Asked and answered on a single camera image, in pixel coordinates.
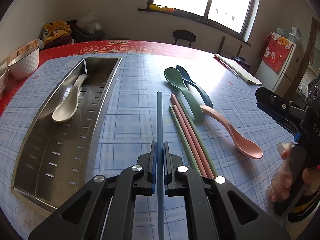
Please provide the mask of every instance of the yellow clothing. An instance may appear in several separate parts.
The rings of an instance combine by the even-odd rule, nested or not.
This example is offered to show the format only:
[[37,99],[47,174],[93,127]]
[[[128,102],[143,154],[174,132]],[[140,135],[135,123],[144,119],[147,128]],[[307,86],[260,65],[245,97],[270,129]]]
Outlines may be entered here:
[[47,23],[43,28],[42,40],[43,44],[53,41],[62,36],[71,34],[70,25],[64,21],[55,21],[53,24]]

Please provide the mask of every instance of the green spoon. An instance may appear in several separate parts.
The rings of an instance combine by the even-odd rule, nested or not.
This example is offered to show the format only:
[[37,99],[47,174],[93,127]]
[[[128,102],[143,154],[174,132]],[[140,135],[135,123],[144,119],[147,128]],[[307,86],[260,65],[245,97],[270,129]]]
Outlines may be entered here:
[[170,85],[176,87],[181,91],[181,93],[184,95],[185,99],[187,100],[191,108],[193,116],[197,121],[201,121],[203,119],[202,110],[198,102],[196,101],[196,99],[193,97],[191,92],[188,90],[188,88],[184,84],[183,78],[179,70],[173,67],[169,67],[164,71],[164,76]]

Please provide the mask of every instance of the hand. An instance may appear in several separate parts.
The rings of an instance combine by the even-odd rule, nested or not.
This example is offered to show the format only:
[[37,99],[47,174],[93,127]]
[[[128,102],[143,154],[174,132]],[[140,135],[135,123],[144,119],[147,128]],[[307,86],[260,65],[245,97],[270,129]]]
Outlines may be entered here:
[[[293,143],[277,144],[277,150],[283,159],[283,162],[280,164],[273,176],[271,185],[267,188],[267,196],[272,202],[276,202],[279,199],[287,199],[290,196],[293,179],[289,164],[290,154],[293,147]],[[304,195],[312,195],[320,185],[320,170],[305,168],[302,173],[302,179],[306,184],[310,185],[310,188],[304,193]]]

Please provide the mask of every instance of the pink spoon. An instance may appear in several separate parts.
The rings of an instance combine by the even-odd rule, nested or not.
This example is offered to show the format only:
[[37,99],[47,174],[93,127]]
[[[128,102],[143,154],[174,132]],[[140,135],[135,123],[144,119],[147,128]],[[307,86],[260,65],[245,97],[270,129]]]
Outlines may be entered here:
[[201,105],[200,108],[202,109],[202,112],[204,112],[204,114],[210,115],[223,125],[223,127],[230,134],[236,147],[242,154],[253,159],[262,158],[263,153],[261,148],[254,142],[244,138],[240,133],[238,133],[237,130],[221,114],[213,110],[211,107],[205,105]]

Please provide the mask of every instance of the white refrigerator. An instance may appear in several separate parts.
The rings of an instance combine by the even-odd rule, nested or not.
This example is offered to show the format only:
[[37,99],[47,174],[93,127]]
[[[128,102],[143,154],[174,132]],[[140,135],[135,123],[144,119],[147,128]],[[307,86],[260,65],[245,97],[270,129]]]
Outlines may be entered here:
[[302,47],[297,44],[293,44],[279,73],[275,72],[264,61],[262,61],[255,77],[262,82],[265,88],[283,97],[298,73],[302,62],[302,56]]

